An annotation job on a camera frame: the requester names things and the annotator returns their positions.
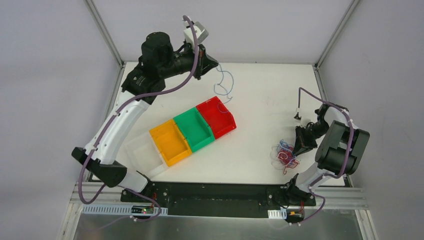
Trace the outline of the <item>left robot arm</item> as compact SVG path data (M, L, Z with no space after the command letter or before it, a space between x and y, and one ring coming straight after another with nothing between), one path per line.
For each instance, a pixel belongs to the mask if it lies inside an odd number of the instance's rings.
M139 117L151 106L157 95L170 93L165 90L165 80L189 73L188 79L200 79L218 66L218 61L206 53L202 42L207 30L184 30L183 45L174 50L165 32L150 33L141 44L141 56L136 67L121 85L117 105L95 137L84 147L75 147L72 157L92 172L107 187L116 186L133 190L140 202L152 198L149 180L138 172L131 172L116 160L117 153L129 131Z

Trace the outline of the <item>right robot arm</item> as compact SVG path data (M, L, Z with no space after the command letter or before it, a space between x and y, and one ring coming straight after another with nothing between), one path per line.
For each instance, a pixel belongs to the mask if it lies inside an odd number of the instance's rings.
M323 103L315 110L316 122L295 128L295 157L316 150L314 163L297 173L283 189L290 205L313 198L313 190L330 178L352 175L358 168L370 139L370 133L358 128L347 108Z

